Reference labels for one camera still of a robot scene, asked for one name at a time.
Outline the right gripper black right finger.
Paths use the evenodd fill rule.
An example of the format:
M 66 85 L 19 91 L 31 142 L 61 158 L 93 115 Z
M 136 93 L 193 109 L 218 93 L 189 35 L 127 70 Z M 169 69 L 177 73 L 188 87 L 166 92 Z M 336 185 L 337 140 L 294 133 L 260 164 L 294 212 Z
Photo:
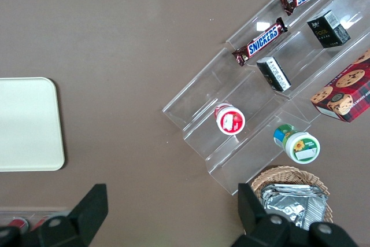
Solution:
M 238 214 L 245 233 L 233 246 L 357 246 L 341 227 L 314 222 L 306 231 L 282 216 L 268 214 L 251 186 L 238 184 Z

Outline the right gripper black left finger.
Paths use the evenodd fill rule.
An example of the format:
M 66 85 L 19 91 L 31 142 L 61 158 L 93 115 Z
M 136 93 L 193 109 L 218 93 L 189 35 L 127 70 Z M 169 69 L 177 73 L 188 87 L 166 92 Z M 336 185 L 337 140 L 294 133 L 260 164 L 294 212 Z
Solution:
M 71 211 L 52 213 L 31 231 L 1 226 L 1 246 L 89 246 L 107 215 L 107 186 L 96 184 Z

